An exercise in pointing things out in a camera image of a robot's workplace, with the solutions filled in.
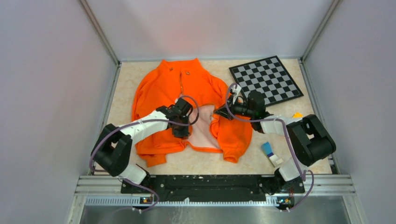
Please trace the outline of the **orange zip-up jacket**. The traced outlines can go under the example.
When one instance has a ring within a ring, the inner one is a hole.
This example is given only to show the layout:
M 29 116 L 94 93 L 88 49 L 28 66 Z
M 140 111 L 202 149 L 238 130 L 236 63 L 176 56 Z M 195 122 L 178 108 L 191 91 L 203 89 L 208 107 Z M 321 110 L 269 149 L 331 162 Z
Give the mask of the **orange zip-up jacket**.
M 149 115 L 160 106 L 170 106 L 186 96 L 193 106 L 192 126 L 186 139 L 171 130 L 157 132 L 135 145 L 148 167 L 164 164 L 168 154 L 187 146 L 205 153 L 220 153 L 227 162 L 237 163 L 248 149 L 253 129 L 244 118 L 228 120 L 214 113 L 227 99 L 228 86 L 205 70 L 198 59 L 161 61 L 140 82 L 132 105 L 132 120 Z

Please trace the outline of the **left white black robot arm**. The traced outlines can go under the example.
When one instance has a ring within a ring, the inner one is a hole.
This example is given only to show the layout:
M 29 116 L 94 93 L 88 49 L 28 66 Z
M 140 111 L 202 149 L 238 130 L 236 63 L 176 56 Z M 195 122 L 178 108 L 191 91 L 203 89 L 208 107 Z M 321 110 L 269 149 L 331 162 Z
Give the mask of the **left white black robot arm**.
M 129 162 L 132 147 L 149 136 L 168 129 L 176 138 L 187 138 L 190 135 L 189 127 L 192 125 L 189 119 L 192 112 L 193 106 L 185 99 L 179 98 L 174 104 L 160 106 L 149 115 L 129 124 L 106 125 L 91 152 L 91 171 L 95 170 L 94 164 L 97 163 L 110 176 L 131 182 L 137 192 L 146 192 L 150 186 L 149 173 Z

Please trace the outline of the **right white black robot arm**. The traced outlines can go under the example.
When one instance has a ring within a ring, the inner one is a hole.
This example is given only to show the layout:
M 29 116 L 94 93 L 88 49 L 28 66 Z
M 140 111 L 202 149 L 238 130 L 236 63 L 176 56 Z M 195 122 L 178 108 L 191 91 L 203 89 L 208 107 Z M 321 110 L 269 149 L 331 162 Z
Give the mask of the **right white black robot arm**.
M 238 101 L 237 94 L 237 91 L 231 91 L 225 104 L 214 113 L 228 120 L 236 116 L 246 117 L 255 131 L 285 137 L 291 158 L 287 162 L 276 163 L 274 187 L 277 191 L 287 192 L 294 180 L 305 178 L 309 166 L 335 152 L 334 140 L 316 115 L 302 118 L 273 115 L 266 110 L 265 94 L 253 90 L 247 101 L 242 103 Z

